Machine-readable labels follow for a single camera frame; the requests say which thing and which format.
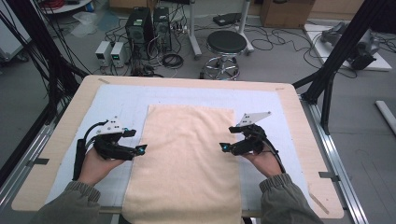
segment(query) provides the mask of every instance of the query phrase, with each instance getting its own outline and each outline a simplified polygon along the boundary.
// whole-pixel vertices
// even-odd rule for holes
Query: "desk leg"
[[[195,0],[190,0],[190,30],[189,30],[189,39],[191,42],[192,49],[194,50],[194,59],[197,60],[201,57],[202,52],[199,48],[197,38],[194,33],[194,24],[195,24],[195,8],[194,8]]]
[[[245,33],[244,33],[245,24],[247,22],[247,17],[248,17],[248,7],[249,6],[250,6],[250,0],[246,0],[242,7],[241,25],[235,27],[235,29],[238,31],[238,34],[242,35],[247,41],[247,54],[254,51],[253,46],[250,44],[250,41],[248,40],[248,38],[245,36]]]

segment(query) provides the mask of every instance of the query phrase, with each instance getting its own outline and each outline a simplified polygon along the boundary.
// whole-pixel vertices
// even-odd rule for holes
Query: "person's left hand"
[[[78,181],[93,187],[105,178],[112,169],[123,162],[120,160],[105,160],[92,147],[85,155]]]

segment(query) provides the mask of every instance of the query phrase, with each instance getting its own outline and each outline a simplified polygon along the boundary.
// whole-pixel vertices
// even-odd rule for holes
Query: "white power supply box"
[[[116,42],[113,50],[111,50],[111,58],[113,59],[114,66],[123,67],[125,65],[126,57],[124,43]]]
[[[111,64],[111,44],[108,41],[102,41],[99,48],[96,50],[96,58],[99,60],[99,64],[102,67],[108,67]]]

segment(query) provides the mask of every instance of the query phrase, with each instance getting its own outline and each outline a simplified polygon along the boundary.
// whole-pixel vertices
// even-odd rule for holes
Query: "jacket cuff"
[[[97,203],[99,198],[100,198],[100,191],[95,189],[94,187],[91,187],[89,185],[86,185],[84,183],[78,182],[78,181],[71,181],[64,191],[67,190],[77,190],[79,191],[83,196],[88,197],[88,201]]]
[[[274,175],[260,183],[260,189],[265,192],[271,188],[285,186],[292,184],[291,178],[288,174]]]

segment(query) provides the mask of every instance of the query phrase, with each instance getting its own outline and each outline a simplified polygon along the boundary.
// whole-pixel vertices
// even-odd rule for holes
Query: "beige towel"
[[[134,166],[122,215],[131,223],[240,223],[238,161],[219,142],[233,110],[151,105],[141,144],[146,154]]]

